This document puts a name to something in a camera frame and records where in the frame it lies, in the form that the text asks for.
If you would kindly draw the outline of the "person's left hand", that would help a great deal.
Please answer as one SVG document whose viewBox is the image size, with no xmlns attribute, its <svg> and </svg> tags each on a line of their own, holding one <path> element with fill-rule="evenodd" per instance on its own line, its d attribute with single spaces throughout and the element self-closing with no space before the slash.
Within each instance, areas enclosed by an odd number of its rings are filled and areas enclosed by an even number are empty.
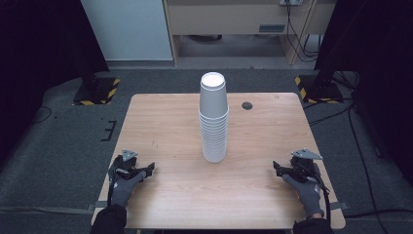
<svg viewBox="0 0 413 234">
<path fill-rule="evenodd" d="M 139 172 L 131 179 L 119 178 L 113 188 L 111 203 L 125 208 L 137 185 L 146 178 L 146 172 Z"/>
</svg>

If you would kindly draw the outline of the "light wooden desk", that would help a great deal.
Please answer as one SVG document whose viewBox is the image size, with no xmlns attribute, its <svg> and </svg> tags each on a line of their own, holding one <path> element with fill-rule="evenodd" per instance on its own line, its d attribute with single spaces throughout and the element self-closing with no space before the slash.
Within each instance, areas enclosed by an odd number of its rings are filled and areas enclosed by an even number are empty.
<svg viewBox="0 0 413 234">
<path fill-rule="evenodd" d="M 322 35 L 337 0 L 303 0 L 280 6 L 280 0 L 163 0 L 172 55 L 178 59 L 185 35 L 277 35 L 286 61 L 302 55 L 309 35 Z"/>
</svg>

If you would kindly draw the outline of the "white cabinet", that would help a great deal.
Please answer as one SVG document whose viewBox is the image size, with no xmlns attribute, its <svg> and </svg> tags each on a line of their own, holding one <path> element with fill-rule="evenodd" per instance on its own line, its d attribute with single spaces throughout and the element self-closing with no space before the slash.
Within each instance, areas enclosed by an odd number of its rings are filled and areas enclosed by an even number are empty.
<svg viewBox="0 0 413 234">
<path fill-rule="evenodd" d="M 81 0 L 106 60 L 172 60 L 163 0 Z"/>
</svg>

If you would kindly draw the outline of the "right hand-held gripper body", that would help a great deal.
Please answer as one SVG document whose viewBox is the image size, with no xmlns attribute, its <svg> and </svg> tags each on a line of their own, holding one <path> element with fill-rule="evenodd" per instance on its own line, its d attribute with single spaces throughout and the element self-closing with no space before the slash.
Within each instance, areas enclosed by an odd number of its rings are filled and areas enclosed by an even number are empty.
<svg viewBox="0 0 413 234">
<path fill-rule="evenodd" d="M 292 151 L 291 155 L 290 164 L 293 170 L 291 177 L 302 183 L 308 180 L 320 182 L 320 175 L 316 171 L 314 161 L 322 160 L 322 156 L 306 148 Z"/>
</svg>

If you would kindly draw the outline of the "person's right hand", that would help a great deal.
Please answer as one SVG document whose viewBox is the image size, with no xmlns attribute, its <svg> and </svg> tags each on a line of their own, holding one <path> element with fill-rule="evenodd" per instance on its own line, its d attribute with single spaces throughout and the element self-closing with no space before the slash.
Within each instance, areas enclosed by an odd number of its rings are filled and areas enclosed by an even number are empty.
<svg viewBox="0 0 413 234">
<path fill-rule="evenodd" d="M 320 208 L 319 185 L 311 180 L 299 182 L 290 175 L 284 175 L 283 181 L 291 185 L 303 205 L 306 218 L 323 218 L 324 211 Z"/>
</svg>

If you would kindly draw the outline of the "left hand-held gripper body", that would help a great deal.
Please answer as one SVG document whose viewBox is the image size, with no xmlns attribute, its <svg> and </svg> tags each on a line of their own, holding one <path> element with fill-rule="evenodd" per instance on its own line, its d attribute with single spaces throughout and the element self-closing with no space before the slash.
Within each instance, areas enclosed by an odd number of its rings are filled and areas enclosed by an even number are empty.
<svg viewBox="0 0 413 234">
<path fill-rule="evenodd" d="M 137 152 L 123 149 L 109 167 L 109 182 L 114 183 L 119 177 L 128 180 L 136 177 L 140 170 L 135 167 L 138 155 Z"/>
</svg>

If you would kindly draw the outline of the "black curtain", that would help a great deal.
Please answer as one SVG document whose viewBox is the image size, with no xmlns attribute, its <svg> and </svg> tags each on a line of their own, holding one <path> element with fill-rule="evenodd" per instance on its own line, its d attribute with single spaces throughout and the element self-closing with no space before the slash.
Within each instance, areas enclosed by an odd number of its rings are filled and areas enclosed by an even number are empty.
<svg viewBox="0 0 413 234">
<path fill-rule="evenodd" d="M 315 69 L 353 71 L 380 153 L 413 186 L 413 0 L 337 0 Z"/>
<path fill-rule="evenodd" d="M 81 0 L 0 0 L 0 167 L 51 87 L 108 69 Z"/>
</svg>

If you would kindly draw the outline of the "striped black stand base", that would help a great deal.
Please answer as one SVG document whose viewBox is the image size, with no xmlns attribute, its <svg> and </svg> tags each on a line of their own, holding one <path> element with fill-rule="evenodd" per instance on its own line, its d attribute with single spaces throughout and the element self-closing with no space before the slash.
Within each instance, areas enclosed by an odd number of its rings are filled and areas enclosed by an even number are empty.
<svg viewBox="0 0 413 234">
<path fill-rule="evenodd" d="M 108 104 L 114 97 L 119 84 L 120 79 L 114 77 L 97 78 L 97 86 L 95 89 L 91 89 L 90 87 L 87 87 L 84 83 L 82 83 L 73 98 L 73 104 Z"/>
<path fill-rule="evenodd" d="M 337 85 L 317 75 L 299 75 L 294 78 L 299 94 L 305 103 L 339 103 L 343 96 Z"/>
</svg>

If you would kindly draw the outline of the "stack of white paper cups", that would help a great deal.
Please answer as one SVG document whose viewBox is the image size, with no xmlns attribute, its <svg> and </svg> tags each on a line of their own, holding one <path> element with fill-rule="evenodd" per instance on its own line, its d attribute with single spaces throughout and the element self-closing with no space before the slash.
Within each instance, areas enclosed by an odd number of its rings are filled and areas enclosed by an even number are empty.
<svg viewBox="0 0 413 234">
<path fill-rule="evenodd" d="M 199 118 L 203 154 L 207 161 L 218 163 L 226 156 L 229 104 L 226 81 L 218 72 L 201 78 Z"/>
</svg>

